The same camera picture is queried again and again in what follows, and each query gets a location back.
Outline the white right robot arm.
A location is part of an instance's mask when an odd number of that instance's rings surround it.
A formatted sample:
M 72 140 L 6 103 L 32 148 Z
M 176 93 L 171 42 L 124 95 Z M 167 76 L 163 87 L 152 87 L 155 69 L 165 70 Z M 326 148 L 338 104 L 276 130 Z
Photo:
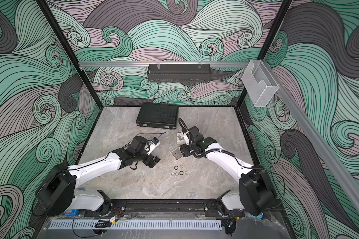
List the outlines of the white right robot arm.
M 180 146 L 182 156 L 208 159 L 226 171 L 238 184 L 238 191 L 227 191 L 217 199 L 222 215 L 245 211 L 259 216 L 275 201 L 276 192 L 266 169 L 238 159 L 212 137 L 203 137 L 196 126 L 187 127 L 181 118 L 178 123 L 185 140 L 185 144 Z

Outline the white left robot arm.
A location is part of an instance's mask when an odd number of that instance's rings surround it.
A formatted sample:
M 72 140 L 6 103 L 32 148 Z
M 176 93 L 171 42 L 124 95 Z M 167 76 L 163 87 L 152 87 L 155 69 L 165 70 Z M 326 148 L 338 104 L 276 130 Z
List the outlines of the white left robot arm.
M 113 207 L 112 200 L 102 190 L 84 192 L 80 186 L 103 174 L 123 169 L 133 163 L 142 162 L 153 168 L 160 159 L 152 155 L 160 145 L 158 138 L 147 140 L 135 136 L 122 148 L 109 152 L 106 156 L 87 163 L 65 166 L 58 164 L 36 191 L 36 197 L 44 214 L 48 217 L 58 216 L 65 211 L 86 210 L 107 216 Z

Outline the large white bow gift box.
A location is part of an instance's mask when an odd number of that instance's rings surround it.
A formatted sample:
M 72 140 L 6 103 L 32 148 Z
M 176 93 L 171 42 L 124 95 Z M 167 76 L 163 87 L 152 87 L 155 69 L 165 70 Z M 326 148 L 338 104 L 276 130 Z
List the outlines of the large white bow gift box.
M 177 144 L 185 144 L 185 139 L 182 132 L 177 133 Z

